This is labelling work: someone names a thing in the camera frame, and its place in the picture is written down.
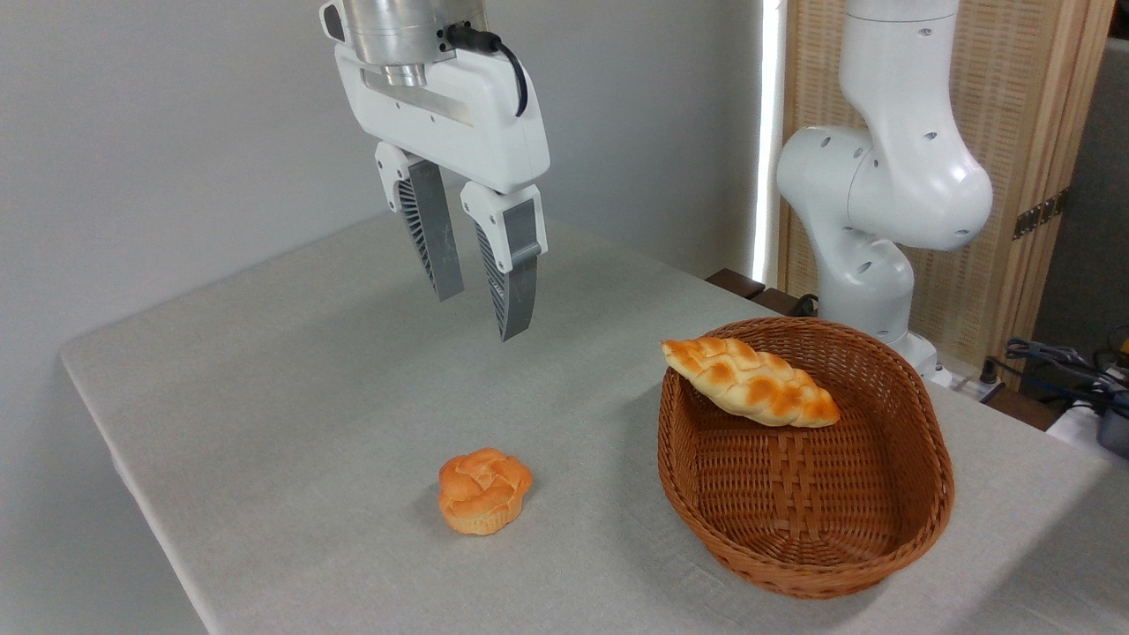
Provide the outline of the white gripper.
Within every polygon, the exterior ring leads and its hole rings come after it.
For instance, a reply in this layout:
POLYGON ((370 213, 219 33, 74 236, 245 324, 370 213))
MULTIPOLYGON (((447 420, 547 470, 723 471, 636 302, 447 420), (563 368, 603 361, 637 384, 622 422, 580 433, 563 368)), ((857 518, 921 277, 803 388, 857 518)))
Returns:
POLYGON ((548 250, 541 192, 530 185, 551 165, 535 92, 516 116, 519 97, 504 56, 460 51, 426 66, 427 84, 415 87, 388 85, 344 44, 335 59, 356 121, 382 140, 375 160, 388 208, 406 221, 439 301, 464 289, 441 166, 476 182, 460 200, 475 221, 501 340, 525 331, 537 258, 548 250))

